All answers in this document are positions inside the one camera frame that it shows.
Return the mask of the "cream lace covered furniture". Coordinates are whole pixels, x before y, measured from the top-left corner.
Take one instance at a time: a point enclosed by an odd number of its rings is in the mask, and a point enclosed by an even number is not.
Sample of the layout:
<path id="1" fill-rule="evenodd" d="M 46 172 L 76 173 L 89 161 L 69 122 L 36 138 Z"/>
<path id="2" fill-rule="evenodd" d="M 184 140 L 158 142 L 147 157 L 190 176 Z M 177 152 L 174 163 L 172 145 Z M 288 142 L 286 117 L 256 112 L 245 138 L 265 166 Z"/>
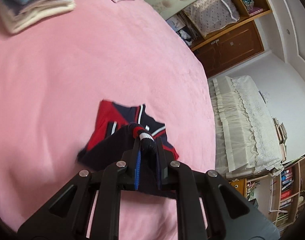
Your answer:
<path id="1" fill-rule="evenodd" d="M 250 76 L 208 82 L 215 132 L 215 169 L 227 179 L 277 176 L 282 153 L 272 116 Z"/>

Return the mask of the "navy red varsity jacket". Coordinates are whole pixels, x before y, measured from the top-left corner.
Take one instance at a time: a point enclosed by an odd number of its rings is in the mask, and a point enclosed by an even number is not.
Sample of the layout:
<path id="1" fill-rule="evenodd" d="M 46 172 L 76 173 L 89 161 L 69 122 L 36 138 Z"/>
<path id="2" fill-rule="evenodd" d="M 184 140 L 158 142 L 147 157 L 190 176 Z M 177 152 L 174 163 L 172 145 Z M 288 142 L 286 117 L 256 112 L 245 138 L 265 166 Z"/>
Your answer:
<path id="1" fill-rule="evenodd" d="M 157 143 L 160 138 L 165 152 L 174 159 L 179 156 L 168 142 L 165 124 L 157 122 L 145 113 L 146 106 L 126 107 L 103 100 L 99 104 L 95 129 L 86 146 L 78 153 L 77 160 L 94 171 L 121 160 L 123 153 L 133 150 L 140 140 L 136 152 L 135 189 L 153 196 L 175 198 L 171 191 L 159 189 L 160 169 L 157 163 Z"/>

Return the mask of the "wooden open shelf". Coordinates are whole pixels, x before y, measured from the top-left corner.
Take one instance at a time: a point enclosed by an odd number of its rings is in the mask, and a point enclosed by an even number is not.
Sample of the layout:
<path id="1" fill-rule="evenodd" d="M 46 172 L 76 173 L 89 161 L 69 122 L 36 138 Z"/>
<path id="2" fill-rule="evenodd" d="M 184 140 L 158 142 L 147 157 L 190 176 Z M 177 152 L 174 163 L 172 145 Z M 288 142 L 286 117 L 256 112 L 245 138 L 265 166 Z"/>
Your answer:
<path id="1" fill-rule="evenodd" d="M 270 12 L 267 0 L 197 0 L 169 18 L 167 24 L 194 51 Z"/>

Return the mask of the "wooden bookshelf with books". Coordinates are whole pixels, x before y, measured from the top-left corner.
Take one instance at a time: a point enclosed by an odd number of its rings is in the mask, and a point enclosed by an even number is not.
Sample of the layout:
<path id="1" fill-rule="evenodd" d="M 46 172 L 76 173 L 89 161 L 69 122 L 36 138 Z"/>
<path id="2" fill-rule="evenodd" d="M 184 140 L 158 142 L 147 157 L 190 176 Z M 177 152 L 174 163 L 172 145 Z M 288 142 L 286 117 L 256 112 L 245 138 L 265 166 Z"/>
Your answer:
<path id="1" fill-rule="evenodd" d="M 278 176 L 235 179 L 230 184 L 249 201 L 254 200 L 282 235 L 305 211 L 305 155 L 286 163 Z"/>

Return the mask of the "folded cream white clothes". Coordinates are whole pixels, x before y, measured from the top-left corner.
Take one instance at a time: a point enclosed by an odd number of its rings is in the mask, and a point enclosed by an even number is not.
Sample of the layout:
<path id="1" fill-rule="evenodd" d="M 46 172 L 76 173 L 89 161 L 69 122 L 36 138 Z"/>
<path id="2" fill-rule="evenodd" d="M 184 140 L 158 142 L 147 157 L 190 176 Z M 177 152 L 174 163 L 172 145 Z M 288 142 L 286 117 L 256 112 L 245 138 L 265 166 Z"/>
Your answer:
<path id="1" fill-rule="evenodd" d="M 74 0 L 32 0 L 21 9 L 9 0 L 0 0 L 0 18 L 10 34 L 17 34 L 44 18 L 74 10 Z"/>

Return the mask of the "polka dot storage bag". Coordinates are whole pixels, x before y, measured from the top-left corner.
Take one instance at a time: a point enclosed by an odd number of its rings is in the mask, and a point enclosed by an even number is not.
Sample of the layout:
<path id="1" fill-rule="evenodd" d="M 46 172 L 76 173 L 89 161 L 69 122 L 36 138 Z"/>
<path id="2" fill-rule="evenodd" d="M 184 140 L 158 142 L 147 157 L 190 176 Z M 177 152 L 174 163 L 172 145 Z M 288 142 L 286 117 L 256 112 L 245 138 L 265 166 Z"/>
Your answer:
<path id="1" fill-rule="evenodd" d="M 203 37 L 240 20 L 231 0 L 197 0 L 183 11 Z"/>

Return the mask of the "pink plush bed blanket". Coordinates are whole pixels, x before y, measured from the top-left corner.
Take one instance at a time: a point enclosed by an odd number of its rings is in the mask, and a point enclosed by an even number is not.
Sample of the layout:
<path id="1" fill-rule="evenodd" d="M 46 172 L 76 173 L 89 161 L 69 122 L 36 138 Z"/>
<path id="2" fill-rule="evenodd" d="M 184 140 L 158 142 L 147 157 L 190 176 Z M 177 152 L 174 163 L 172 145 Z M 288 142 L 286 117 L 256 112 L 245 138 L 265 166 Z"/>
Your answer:
<path id="1" fill-rule="evenodd" d="M 202 64 L 143 0 L 75 0 L 10 35 L 0 18 L 0 218 L 18 228 L 81 166 L 102 100 L 144 104 L 180 161 L 215 167 Z"/>

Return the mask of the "dark wooden door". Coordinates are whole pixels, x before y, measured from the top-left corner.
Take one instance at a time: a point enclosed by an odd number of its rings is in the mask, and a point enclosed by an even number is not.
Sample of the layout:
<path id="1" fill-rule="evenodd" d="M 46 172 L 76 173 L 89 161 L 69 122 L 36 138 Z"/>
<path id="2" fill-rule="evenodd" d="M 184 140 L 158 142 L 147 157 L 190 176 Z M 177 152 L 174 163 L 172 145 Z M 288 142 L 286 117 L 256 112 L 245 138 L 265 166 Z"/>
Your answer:
<path id="1" fill-rule="evenodd" d="M 206 76 L 212 77 L 263 51 L 259 31 L 251 21 L 196 49 L 194 54 Z"/>

